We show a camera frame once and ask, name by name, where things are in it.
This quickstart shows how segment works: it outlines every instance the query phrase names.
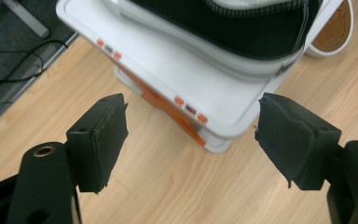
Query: metal screw hole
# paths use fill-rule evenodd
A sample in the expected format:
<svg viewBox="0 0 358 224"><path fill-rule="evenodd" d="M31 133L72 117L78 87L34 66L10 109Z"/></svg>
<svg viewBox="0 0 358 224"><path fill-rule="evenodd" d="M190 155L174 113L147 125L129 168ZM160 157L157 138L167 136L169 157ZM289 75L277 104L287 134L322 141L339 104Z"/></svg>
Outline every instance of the metal screw hole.
<svg viewBox="0 0 358 224"><path fill-rule="evenodd" d="M55 151L55 147L41 147L34 152L35 157L45 157L52 154Z"/></svg>

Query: orange sticker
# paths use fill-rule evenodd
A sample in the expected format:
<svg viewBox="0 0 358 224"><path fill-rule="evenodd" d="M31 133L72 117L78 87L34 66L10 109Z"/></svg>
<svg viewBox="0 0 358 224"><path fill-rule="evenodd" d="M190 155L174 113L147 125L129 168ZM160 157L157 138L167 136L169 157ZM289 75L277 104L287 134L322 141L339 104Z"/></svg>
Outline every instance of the orange sticker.
<svg viewBox="0 0 358 224"><path fill-rule="evenodd" d="M179 106L183 106L185 104L185 101L180 98L179 96L175 97L175 102L179 105Z"/></svg>
<svg viewBox="0 0 358 224"><path fill-rule="evenodd" d="M203 124L208 123L208 118L203 114L198 114L197 119Z"/></svg>
<svg viewBox="0 0 358 224"><path fill-rule="evenodd" d="M118 51L115 51L114 53L113 53L113 56L117 59L117 60L121 60L121 53L120 52L118 52Z"/></svg>
<svg viewBox="0 0 358 224"><path fill-rule="evenodd" d="M101 48L103 48L103 47L104 47L104 42L103 42L103 40L98 39L98 40L97 40L97 45L100 46Z"/></svg>

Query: black mat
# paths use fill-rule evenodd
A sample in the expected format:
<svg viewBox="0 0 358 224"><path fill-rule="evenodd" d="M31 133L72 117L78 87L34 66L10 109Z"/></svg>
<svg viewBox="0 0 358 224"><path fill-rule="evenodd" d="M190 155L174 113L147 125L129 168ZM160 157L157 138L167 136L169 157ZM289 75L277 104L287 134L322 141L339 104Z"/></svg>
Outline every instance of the black mat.
<svg viewBox="0 0 358 224"><path fill-rule="evenodd" d="M50 36L39 37L0 1L0 115L66 49L64 44L76 38L58 19L57 0L18 2L50 30Z"/></svg>

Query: wooden floor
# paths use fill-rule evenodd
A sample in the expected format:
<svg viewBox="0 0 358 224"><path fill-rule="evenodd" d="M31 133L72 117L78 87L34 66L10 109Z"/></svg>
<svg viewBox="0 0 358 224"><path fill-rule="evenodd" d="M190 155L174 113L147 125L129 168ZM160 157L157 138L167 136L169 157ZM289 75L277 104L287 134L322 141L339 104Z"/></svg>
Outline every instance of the wooden floor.
<svg viewBox="0 0 358 224"><path fill-rule="evenodd" d="M358 140L358 0L354 33L329 58L304 56L277 93L332 123L340 144ZM113 76L114 65L84 39L0 118L0 180L22 154L65 142L65 132L100 98L122 92L130 135L106 189L79 195L84 223L329 223L321 191L287 188L250 128L223 154L199 146Z"/></svg>

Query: white plastic container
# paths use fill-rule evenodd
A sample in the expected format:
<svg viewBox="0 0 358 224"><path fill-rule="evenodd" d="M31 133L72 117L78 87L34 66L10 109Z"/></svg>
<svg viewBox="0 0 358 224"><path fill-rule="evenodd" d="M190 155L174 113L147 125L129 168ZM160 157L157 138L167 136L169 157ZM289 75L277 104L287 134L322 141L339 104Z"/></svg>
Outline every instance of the white plastic container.
<svg viewBox="0 0 358 224"><path fill-rule="evenodd" d="M121 19L102 0L61 0L57 14L112 58L120 80L213 153L252 125L257 100L275 92L290 71L261 80L230 76L177 42Z"/></svg>

